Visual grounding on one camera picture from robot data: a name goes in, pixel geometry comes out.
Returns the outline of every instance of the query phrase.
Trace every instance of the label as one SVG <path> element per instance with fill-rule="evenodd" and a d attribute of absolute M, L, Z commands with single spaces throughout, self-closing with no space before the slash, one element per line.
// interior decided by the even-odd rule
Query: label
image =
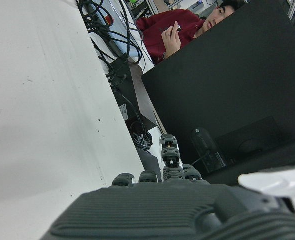
<path fill-rule="evenodd" d="M 127 105 L 124 103 L 123 105 L 121 105 L 119 107 L 119 110 L 122 113 L 122 116 L 123 116 L 124 121 L 127 121 L 129 119 Z"/>

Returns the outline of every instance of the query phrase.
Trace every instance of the man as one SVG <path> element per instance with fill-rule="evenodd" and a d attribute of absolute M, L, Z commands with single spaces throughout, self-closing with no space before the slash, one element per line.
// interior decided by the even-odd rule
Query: man
<path fill-rule="evenodd" d="M 159 64 L 215 27 L 244 4 L 244 0 L 225 0 L 206 20 L 201 20 L 189 10 L 177 9 L 149 18 L 140 18 L 136 24 L 143 32 L 143 41 L 153 63 Z"/>

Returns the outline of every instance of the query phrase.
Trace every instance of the white table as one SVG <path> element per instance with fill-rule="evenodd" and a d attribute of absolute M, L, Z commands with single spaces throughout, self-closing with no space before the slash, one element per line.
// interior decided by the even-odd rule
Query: white table
<path fill-rule="evenodd" d="M 0 1 L 0 240 L 143 170 L 75 1 Z"/>

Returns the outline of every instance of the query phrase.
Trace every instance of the monitor screen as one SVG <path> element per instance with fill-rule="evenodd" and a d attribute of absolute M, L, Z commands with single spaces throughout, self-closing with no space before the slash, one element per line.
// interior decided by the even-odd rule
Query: monitor screen
<path fill-rule="evenodd" d="M 295 29 L 277 0 L 252 0 L 142 79 L 185 164 L 202 157 L 200 128 L 227 165 L 295 139 Z"/>

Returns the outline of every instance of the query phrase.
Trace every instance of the black hair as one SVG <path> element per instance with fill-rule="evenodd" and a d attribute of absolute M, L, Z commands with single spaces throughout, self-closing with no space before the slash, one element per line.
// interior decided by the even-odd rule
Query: black hair
<path fill-rule="evenodd" d="M 219 6 L 220 8 L 230 6 L 234 11 L 243 7 L 246 4 L 245 0 L 224 0 L 223 3 Z"/>

